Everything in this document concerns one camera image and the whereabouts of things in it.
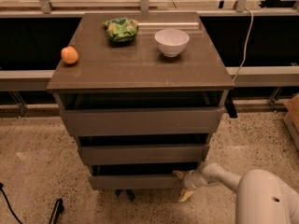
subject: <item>concrete floor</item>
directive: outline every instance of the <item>concrete floor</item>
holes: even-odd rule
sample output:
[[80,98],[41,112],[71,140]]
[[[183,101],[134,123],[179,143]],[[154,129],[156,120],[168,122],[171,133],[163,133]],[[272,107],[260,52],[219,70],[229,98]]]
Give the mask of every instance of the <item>concrete floor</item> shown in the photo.
[[[299,191],[299,156],[285,112],[237,109],[238,119],[223,115],[208,158],[239,175],[265,169]],[[64,200],[58,223],[235,223],[235,194],[223,186],[201,188],[186,203],[178,203],[180,189],[135,190],[132,203],[124,193],[92,190],[57,110],[40,110],[17,119],[15,110],[7,115],[0,108],[0,182],[23,223],[48,223],[58,198]],[[0,223],[17,223],[1,194]]]

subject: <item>white bowl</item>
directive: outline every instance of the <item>white bowl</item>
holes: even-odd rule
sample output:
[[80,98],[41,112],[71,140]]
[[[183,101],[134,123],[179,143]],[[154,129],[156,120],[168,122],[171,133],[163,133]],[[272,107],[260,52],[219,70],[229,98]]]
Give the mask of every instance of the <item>white bowl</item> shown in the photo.
[[156,33],[155,39],[164,56],[175,57],[187,47],[189,36],[178,29],[164,29]]

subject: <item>cabinet top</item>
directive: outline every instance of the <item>cabinet top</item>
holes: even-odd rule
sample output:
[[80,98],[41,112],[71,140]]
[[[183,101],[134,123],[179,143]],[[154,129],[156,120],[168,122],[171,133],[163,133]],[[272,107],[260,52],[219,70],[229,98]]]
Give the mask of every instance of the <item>cabinet top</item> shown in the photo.
[[[103,21],[126,17],[139,21],[128,44],[109,41]],[[185,31],[190,41],[175,58],[158,50],[155,33],[165,28]],[[234,82],[195,12],[88,13],[69,46],[78,62],[60,61],[47,87],[52,92],[111,90],[229,90]]]

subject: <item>green bag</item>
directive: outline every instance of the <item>green bag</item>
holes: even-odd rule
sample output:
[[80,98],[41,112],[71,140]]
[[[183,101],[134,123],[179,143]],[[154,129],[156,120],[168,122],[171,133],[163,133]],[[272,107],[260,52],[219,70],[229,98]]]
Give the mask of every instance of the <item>green bag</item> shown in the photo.
[[132,41],[137,35],[138,21],[128,18],[116,18],[104,21],[106,33],[113,42]]

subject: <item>dresser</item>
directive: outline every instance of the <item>dresser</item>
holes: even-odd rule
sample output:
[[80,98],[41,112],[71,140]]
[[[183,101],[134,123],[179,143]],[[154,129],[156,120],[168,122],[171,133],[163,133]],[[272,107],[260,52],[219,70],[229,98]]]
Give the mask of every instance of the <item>dresser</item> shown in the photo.
[[[117,17],[139,21],[134,41],[108,40],[103,21]],[[155,42],[165,28],[190,37],[175,58]],[[60,61],[47,89],[93,189],[180,187],[173,171],[195,169],[206,158],[234,87],[198,15],[85,14],[69,45],[79,60]]]

